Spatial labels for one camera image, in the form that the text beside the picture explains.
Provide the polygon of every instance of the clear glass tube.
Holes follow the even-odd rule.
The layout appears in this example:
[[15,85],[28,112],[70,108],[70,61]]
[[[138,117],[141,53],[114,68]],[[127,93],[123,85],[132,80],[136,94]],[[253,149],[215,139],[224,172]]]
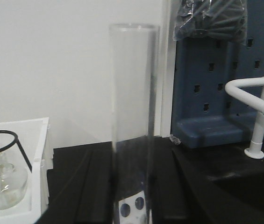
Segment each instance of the clear glass tube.
[[113,24],[114,223],[149,223],[158,27]]

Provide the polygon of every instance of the glassware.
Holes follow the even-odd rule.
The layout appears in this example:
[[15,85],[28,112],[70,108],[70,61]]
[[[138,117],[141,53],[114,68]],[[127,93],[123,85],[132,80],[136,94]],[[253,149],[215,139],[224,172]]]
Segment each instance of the glassware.
[[0,210],[20,202],[27,190],[28,173],[25,168],[8,163],[4,152],[0,153]]
[[148,180],[154,133],[158,27],[113,24],[115,224],[149,223]]

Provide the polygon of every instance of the faucet base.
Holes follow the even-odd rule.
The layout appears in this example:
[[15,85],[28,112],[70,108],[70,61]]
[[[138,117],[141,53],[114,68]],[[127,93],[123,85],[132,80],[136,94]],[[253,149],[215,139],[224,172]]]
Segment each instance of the faucet base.
[[255,153],[252,153],[249,151],[250,148],[247,148],[244,150],[245,154],[252,158],[252,159],[257,159],[257,160],[260,160],[262,158],[264,158],[264,153],[262,151],[258,151],[258,152],[255,152]]

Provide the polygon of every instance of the black metal ring stand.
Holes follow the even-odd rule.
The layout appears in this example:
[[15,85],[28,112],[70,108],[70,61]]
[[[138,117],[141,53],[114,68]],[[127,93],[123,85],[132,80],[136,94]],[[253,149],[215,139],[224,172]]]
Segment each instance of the black metal ring stand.
[[18,145],[19,149],[20,149],[20,152],[22,154],[22,156],[24,157],[25,159],[25,162],[27,163],[27,166],[29,167],[30,171],[32,172],[32,166],[31,166],[31,163],[23,149],[23,146],[21,146],[21,143],[19,141],[19,137],[16,133],[12,132],[12,131],[8,131],[8,130],[0,130],[0,134],[3,133],[3,134],[10,134],[12,136],[14,136],[14,139],[11,143],[9,143],[7,146],[4,146],[2,148],[0,148],[0,153],[9,149],[11,146],[13,146],[15,143]]

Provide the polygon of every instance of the white rack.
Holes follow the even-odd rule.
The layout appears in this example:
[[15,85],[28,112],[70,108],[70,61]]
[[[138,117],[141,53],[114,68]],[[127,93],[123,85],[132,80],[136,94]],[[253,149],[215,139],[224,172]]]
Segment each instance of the white rack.
[[[15,206],[0,210],[0,224],[33,224],[49,204],[47,170],[53,169],[53,149],[49,143],[49,118],[3,122],[0,130],[15,132],[32,165],[27,167],[17,145],[6,150],[10,163],[23,166],[28,171],[28,188],[24,198]],[[2,137],[3,144],[8,139]]]

